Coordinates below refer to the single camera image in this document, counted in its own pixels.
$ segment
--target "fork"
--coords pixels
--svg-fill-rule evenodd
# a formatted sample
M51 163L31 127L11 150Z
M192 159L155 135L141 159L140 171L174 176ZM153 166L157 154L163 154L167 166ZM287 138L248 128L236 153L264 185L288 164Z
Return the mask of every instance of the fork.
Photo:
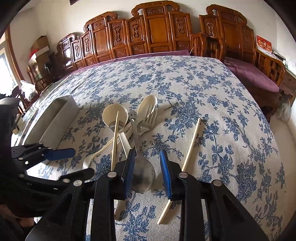
M153 106L152 106L150 110L150 106L149 106L145 114L145 119L140 121L140 123L138 123L138 129L140 128L138 132L138 137L140 137L145 132L148 132L154 128L157 112L158 112L157 107L155 107L153 110ZM133 148L134 146L135 146L135 139L133 139L131 142L131 148Z

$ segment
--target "wooden armchair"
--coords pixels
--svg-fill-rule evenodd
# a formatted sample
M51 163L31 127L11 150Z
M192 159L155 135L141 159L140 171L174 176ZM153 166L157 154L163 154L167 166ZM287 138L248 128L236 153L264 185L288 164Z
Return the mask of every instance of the wooden armchair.
M201 30L209 36L225 39L226 57L254 65L279 86L284 78L285 66L281 61L256 48L254 31L247 26L246 18L236 10L215 4L208 6L206 12L207 15L199 16ZM269 121L278 109L280 94L272 92L268 88L245 86Z
M225 39L226 56L255 65L278 86L285 74L284 64L256 48L254 31L247 26L247 19L238 11L212 4L207 15L200 15L201 30L209 36Z
M226 54L224 38L205 33L191 34L190 38L194 56L216 58L224 62Z

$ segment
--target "window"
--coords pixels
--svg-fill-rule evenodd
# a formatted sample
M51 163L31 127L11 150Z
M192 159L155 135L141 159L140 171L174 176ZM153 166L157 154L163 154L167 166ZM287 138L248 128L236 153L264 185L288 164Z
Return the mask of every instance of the window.
M11 95L12 90L17 86L17 82L8 64L5 49L0 49L0 94Z

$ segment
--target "blue floral pattern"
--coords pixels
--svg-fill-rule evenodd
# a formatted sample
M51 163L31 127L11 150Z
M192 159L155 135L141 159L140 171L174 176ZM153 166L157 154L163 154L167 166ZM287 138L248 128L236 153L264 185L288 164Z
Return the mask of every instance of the blue floral pattern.
M82 169L85 157L112 137L102 120L106 106L120 103L136 110L146 95L153 94L159 100L155 128L140 138L143 156L154 165L157 179L148 193L133 192L125 205L115 201L117 240L178 239L180 201L171 206L174 217L169 218L169 225L156 224L167 202L159 152L165 149L169 159L182 166L199 117L202 123L188 172L204 182L220 179L270 240L284 229L286 210L277 203L285 200L286 178L277 144L256 102L219 60L150 57L72 73L48 95L29 122L34 124L54 99L68 94L80 111L59 148L73 147L76 155L36 165L28 170L30 175L57 179ZM111 148L92 159L93 179L110 170ZM204 224L208 237L208 222Z

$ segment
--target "wooden chopstick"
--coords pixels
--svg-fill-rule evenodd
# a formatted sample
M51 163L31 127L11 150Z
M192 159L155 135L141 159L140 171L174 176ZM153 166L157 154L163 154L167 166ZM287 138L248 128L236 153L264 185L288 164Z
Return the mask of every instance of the wooden chopstick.
M111 171L115 168L115 162L116 162L116 145L117 145L117 134L118 134L118 119L119 111L116 115L116 122L115 122L115 130L114 130L114 137L113 137L113 147L112 147L112 157L111 157Z
M187 153L187 156L185 158L185 161L184 161L184 164L183 164L183 167L182 167L182 172L185 172L186 171L186 167L188 165L188 162L189 162L189 159L190 159L190 156L191 156L191 153L192 153L192 149L194 147L194 143L195 143L195 139L196 139L196 136L197 136L197 133L198 133L198 128L200 126L200 122L201 122L201 118L198 118L197 120L197 124L196 124L196 127L195 127L195 131L194 131L194 134L193 134L193 138L191 140L191 143L190 143L190 147L189 147L189 150L188 150L188 153ZM171 204L172 204L173 201L169 200L168 203L166 204L159 220L157 221L157 224L161 224L165 215L167 214Z

